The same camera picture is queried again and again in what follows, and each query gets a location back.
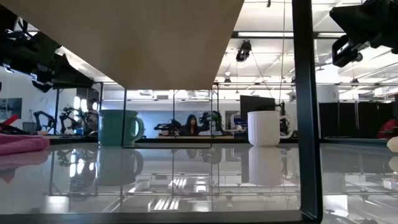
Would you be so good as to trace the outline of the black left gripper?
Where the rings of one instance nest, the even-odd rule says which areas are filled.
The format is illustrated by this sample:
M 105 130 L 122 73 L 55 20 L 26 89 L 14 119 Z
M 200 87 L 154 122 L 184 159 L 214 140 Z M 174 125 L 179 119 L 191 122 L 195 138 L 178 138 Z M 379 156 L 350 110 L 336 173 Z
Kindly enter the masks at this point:
M 6 72 L 31 77 L 32 84 L 46 93 L 51 88 L 91 88 L 92 78 L 72 67 L 60 47 L 42 32 L 32 35 L 29 23 L 13 12 L 0 12 L 0 66 Z

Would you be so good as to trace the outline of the teal mug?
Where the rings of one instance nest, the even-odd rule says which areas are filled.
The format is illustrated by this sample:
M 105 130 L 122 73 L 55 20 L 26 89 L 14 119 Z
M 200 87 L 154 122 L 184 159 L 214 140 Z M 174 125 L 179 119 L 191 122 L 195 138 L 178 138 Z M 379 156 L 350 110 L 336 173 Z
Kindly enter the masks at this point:
M 144 122 L 137 111 L 100 110 L 98 142 L 101 146 L 132 146 L 144 135 Z

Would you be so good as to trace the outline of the wooden shelf board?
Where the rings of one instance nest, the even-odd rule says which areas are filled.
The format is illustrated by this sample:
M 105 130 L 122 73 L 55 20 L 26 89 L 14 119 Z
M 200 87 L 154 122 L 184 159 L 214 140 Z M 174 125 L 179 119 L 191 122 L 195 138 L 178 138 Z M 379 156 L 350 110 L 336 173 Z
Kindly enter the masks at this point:
M 212 87 L 244 0 L 0 0 L 129 90 Z

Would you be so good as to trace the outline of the red flat object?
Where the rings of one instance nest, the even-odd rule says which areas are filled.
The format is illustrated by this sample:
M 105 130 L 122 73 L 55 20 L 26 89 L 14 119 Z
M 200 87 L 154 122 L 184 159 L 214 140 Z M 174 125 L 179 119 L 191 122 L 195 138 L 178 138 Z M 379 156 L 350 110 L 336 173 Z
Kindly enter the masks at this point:
M 0 123 L 0 129 L 3 126 L 10 126 L 13 122 L 15 122 L 16 120 L 19 119 L 18 115 L 12 115 L 10 118 L 6 119 L 5 121 L 3 121 L 2 123 Z

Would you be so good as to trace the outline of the pink cloth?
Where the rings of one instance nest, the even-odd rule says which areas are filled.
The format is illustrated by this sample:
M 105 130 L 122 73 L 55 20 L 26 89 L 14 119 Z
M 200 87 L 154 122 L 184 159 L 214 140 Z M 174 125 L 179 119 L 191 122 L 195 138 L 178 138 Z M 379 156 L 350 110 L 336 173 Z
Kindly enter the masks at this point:
M 43 136 L 0 134 L 0 156 L 44 151 L 50 141 Z

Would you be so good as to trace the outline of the black partition curtain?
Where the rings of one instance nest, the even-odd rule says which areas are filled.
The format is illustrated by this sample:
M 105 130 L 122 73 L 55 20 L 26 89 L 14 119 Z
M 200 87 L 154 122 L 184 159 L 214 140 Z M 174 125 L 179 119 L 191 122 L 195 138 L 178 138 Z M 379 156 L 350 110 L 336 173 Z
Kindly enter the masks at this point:
M 390 119 L 398 120 L 394 103 L 319 103 L 318 110 L 322 138 L 377 139 L 384 123 Z

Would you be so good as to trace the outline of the red rounded object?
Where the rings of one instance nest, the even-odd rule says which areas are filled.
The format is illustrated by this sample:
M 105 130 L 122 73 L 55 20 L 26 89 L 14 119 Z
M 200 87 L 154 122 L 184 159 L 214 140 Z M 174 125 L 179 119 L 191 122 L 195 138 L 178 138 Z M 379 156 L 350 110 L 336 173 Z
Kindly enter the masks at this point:
M 377 138 L 378 139 L 390 139 L 395 136 L 394 130 L 395 128 L 398 129 L 398 120 L 396 119 L 390 119 L 386 123 L 384 123 L 378 133 L 377 133 Z

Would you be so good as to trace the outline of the cream rounded object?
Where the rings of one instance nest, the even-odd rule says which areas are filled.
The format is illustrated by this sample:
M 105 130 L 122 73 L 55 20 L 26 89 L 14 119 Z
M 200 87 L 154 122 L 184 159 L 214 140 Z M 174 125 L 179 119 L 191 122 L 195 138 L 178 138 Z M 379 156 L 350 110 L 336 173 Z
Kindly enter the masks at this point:
M 398 153 L 398 136 L 390 138 L 387 142 L 387 147 L 391 152 Z

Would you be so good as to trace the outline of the person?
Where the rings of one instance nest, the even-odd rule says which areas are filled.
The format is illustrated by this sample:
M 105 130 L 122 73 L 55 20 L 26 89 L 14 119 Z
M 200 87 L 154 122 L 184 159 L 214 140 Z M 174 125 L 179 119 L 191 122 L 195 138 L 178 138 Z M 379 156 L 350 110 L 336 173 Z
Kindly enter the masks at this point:
M 197 136 L 199 128 L 197 124 L 197 117 L 194 114 L 190 114 L 187 118 L 185 125 L 180 131 L 181 136 Z

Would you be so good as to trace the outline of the black computer monitor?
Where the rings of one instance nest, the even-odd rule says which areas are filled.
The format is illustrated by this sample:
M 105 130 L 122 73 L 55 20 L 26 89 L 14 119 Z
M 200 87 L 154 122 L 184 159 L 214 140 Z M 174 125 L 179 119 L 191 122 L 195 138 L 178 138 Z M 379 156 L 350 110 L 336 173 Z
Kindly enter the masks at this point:
M 248 120 L 248 113 L 253 111 L 274 111 L 276 107 L 274 98 L 260 96 L 240 96 L 240 114 L 244 121 Z

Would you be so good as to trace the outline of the white ribbed mug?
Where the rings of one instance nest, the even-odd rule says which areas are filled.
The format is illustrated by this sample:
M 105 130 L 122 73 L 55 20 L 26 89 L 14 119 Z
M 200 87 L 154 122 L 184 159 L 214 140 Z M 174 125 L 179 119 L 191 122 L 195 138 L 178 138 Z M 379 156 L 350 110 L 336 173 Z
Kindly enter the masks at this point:
M 280 115 L 278 111 L 252 111 L 248 113 L 248 139 L 256 147 L 271 147 L 280 143 L 281 139 L 290 138 L 294 130 L 288 126 L 287 134 L 280 131 L 280 121 L 290 116 Z

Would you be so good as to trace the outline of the wall picture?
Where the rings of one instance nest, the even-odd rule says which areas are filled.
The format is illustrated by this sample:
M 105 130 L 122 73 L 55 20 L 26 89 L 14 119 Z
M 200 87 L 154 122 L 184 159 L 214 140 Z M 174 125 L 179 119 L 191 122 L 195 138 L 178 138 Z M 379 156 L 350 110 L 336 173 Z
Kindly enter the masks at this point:
M 0 120 L 16 115 L 21 118 L 22 98 L 0 98 Z

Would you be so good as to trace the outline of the black metal shelf frame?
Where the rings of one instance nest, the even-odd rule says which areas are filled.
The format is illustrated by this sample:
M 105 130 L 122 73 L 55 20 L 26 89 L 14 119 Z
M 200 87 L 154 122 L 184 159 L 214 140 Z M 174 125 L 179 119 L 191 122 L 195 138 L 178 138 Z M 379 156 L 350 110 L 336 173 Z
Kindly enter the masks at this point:
M 320 224 L 322 172 L 313 50 L 312 1 L 292 0 L 301 206 L 263 212 L 77 213 L 0 215 L 0 224 Z

